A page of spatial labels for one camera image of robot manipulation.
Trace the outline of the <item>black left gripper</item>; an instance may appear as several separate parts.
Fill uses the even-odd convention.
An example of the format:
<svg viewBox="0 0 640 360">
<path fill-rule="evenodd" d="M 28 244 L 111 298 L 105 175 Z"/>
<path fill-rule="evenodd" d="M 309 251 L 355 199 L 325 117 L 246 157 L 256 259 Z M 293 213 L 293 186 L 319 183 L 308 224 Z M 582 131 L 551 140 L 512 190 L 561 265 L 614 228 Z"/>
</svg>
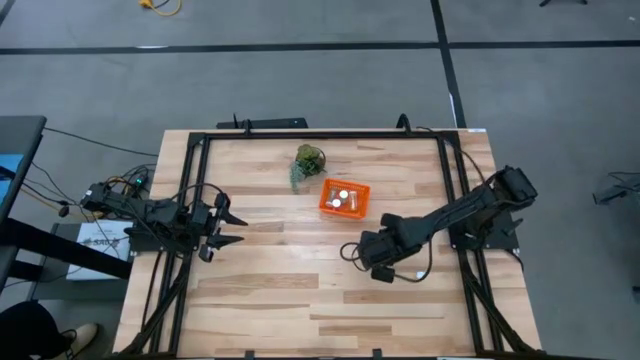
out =
<svg viewBox="0 0 640 360">
<path fill-rule="evenodd" d="M 220 223 L 247 226 L 244 220 L 232 215 L 229 211 L 230 198 L 226 193 L 218 193 L 213 205 L 203 200 L 193 202 L 189 228 L 198 236 L 207 237 L 207 246 L 221 249 L 224 246 L 243 241 L 241 236 L 220 234 Z"/>
</svg>

